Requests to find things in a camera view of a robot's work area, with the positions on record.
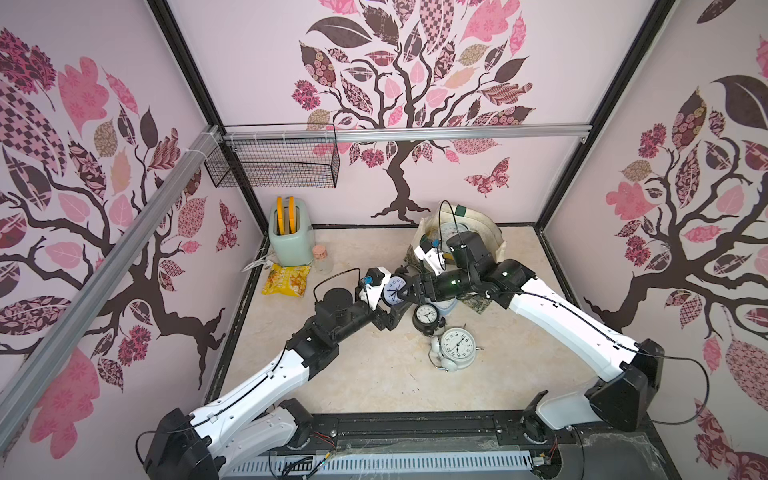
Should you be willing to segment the black twin bell clock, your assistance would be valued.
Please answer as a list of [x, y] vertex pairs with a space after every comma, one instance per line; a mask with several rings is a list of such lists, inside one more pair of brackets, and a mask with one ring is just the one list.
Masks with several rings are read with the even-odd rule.
[[415, 307], [412, 314], [412, 325], [426, 337], [433, 336], [439, 329], [444, 328], [445, 318], [432, 303], [423, 303]]

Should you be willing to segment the black clock purple face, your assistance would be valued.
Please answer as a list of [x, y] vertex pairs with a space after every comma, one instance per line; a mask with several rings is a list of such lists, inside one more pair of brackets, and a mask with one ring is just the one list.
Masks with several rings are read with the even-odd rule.
[[400, 290], [407, 286], [407, 280], [401, 276], [394, 274], [390, 277], [387, 284], [384, 286], [382, 293], [382, 300], [388, 307], [393, 307], [404, 302], [400, 296]]

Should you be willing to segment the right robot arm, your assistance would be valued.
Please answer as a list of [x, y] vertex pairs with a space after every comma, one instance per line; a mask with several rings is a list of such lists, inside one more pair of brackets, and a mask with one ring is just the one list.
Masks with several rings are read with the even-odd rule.
[[472, 294], [538, 325], [593, 371], [593, 380], [564, 394], [539, 392], [524, 410], [521, 426], [537, 443], [554, 431], [602, 421], [632, 432], [642, 423], [660, 388], [663, 348], [611, 330], [567, 302], [537, 274], [514, 259], [498, 261], [475, 232], [447, 241], [455, 267], [445, 269], [439, 242], [422, 238], [413, 253], [430, 270], [407, 280], [399, 297], [417, 302]]

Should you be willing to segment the yellow toast slice left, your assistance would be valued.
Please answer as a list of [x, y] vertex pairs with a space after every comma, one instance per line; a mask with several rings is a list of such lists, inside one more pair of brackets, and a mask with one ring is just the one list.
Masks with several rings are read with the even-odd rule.
[[284, 202], [282, 197], [277, 197], [275, 205], [276, 233], [285, 234]]

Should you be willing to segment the aluminium frame rail back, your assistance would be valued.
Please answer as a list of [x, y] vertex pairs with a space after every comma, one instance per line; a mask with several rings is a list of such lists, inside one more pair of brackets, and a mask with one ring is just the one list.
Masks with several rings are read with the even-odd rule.
[[378, 141], [463, 140], [576, 137], [586, 139], [592, 126], [588, 124], [521, 124], [512, 126], [421, 127], [341, 130], [331, 125], [328, 130], [306, 130], [301, 123], [254, 124], [226, 126], [223, 138], [229, 141], [267, 140], [353, 143]]

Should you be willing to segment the canvas tote bag green handles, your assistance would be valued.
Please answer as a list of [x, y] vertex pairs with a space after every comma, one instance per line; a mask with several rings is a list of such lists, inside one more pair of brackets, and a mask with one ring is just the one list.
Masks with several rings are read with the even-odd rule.
[[[406, 258], [406, 266], [415, 271], [408, 273], [406, 280], [409, 276], [422, 273], [435, 275], [428, 265], [416, 257], [414, 249], [424, 238], [439, 240], [438, 234], [442, 223], [459, 223], [456, 209], [448, 202], [440, 205], [436, 215], [419, 224]], [[451, 272], [456, 276], [456, 297], [453, 299], [457, 299], [475, 313], [481, 314], [493, 302], [511, 297], [511, 291], [505, 286], [503, 279], [503, 276], [509, 272], [508, 263], [496, 258], [486, 246], [480, 233], [471, 230], [470, 233], [458, 234], [444, 243], [440, 241], [440, 248], [444, 258], [445, 272]], [[400, 296], [407, 300], [407, 286], [400, 290]]]

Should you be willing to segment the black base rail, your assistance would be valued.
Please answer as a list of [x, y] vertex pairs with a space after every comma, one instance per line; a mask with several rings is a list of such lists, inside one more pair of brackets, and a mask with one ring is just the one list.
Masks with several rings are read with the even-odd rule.
[[520, 410], [315, 414], [299, 451], [328, 451], [370, 441], [483, 439], [528, 448]]

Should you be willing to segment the yellow toast slice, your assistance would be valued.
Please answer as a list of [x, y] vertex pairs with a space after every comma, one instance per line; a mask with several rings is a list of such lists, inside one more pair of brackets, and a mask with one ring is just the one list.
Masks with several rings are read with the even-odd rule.
[[295, 234], [298, 230], [298, 213], [296, 200], [293, 196], [289, 197], [288, 217], [289, 231], [291, 234]]
[[282, 197], [277, 197], [275, 205], [276, 233], [285, 234], [284, 202]]

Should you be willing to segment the light blue square clock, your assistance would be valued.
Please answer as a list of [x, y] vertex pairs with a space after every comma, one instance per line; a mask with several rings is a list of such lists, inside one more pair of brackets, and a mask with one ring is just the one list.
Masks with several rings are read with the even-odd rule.
[[444, 300], [444, 301], [435, 301], [433, 305], [437, 308], [438, 313], [441, 317], [447, 317], [455, 310], [458, 303], [459, 301], [457, 299], [451, 299], [451, 300]]

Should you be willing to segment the yellow toast slice right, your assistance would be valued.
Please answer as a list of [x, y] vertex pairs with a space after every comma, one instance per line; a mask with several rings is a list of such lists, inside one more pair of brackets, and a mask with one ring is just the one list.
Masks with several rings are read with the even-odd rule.
[[288, 217], [289, 231], [291, 234], [295, 234], [298, 230], [298, 213], [296, 200], [293, 196], [289, 197]]

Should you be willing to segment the aluminium frame rail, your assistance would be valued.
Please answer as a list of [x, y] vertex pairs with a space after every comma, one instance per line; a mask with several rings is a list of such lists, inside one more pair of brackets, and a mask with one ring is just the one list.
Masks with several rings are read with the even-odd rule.
[[209, 125], [183, 153], [161, 188], [71, 301], [50, 333], [30, 354], [1, 392], [1, 447], [6, 448], [37, 401], [63, 368], [91, 323], [117, 288], [145, 244], [171, 210], [184, 187], [207, 156], [215, 151], [221, 128]]
[[463, 140], [576, 137], [586, 139], [592, 126], [588, 124], [521, 124], [512, 126], [421, 127], [341, 130], [331, 125], [328, 130], [306, 130], [301, 123], [254, 124], [226, 126], [223, 138], [229, 141], [267, 140], [353, 143], [378, 141]]

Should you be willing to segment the aluminium frame rail left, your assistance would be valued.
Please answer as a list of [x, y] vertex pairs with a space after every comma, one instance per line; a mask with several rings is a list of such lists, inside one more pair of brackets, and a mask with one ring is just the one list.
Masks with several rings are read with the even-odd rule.
[[215, 151], [221, 128], [209, 125], [183, 153], [161, 188], [71, 301], [50, 333], [30, 354], [1, 392], [1, 447], [6, 448], [37, 401], [63, 368], [91, 323], [117, 288], [145, 244], [171, 210], [184, 187], [207, 156]]

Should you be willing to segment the mint green toaster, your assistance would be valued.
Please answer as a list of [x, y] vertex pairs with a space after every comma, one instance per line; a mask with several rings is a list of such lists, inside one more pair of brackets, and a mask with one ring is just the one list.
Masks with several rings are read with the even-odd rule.
[[282, 197], [284, 202], [285, 234], [276, 233], [275, 205], [269, 216], [268, 237], [270, 245], [282, 267], [305, 266], [313, 262], [312, 248], [315, 237], [309, 216], [309, 209], [300, 198], [294, 197], [297, 204], [298, 230], [295, 234], [289, 231], [289, 197]]

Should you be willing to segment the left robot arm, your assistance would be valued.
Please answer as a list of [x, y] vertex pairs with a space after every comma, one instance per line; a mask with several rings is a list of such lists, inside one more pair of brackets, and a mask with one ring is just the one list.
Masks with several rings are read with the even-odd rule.
[[222, 479], [275, 448], [299, 449], [313, 417], [289, 393], [307, 384], [339, 354], [340, 343], [363, 327], [393, 330], [409, 308], [390, 309], [327, 291], [314, 314], [263, 369], [189, 414], [174, 409], [159, 422], [142, 467], [151, 479]]

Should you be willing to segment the large white twin bell clock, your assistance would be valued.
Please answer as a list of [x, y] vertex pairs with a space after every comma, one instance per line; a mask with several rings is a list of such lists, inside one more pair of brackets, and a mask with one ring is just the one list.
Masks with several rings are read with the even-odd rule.
[[430, 363], [446, 372], [456, 372], [470, 367], [477, 358], [478, 346], [474, 336], [466, 329], [447, 329], [430, 340]]

